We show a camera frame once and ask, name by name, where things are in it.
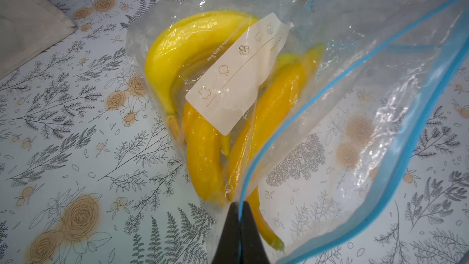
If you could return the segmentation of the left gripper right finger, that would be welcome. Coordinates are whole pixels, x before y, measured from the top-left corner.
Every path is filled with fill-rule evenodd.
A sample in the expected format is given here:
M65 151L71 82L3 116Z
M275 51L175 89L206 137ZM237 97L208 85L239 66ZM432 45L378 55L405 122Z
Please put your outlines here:
M270 264L266 255L264 246L250 205L247 201L243 202L240 221L241 233L241 264Z

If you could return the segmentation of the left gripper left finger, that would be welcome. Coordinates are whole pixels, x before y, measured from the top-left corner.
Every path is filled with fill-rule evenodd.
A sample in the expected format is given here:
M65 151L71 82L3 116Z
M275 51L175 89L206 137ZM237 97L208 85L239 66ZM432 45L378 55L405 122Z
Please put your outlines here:
M241 223L239 205L231 203L212 264L240 264Z

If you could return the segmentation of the zip-top bag of bananas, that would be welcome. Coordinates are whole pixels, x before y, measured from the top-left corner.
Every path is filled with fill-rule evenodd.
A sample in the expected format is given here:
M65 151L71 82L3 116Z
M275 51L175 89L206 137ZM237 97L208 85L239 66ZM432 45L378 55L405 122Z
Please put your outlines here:
M127 33L210 263L233 202L270 264L362 231L413 156L458 147L436 102L468 51L469 0L161 0Z

